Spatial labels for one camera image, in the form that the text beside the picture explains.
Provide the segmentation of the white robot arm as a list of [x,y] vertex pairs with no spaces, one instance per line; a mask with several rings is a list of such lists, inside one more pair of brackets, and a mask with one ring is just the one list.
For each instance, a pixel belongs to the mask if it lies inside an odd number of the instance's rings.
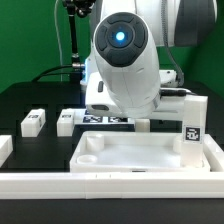
[[157,48],[200,44],[216,0],[96,0],[85,104],[95,116],[180,120],[184,97],[163,88]]

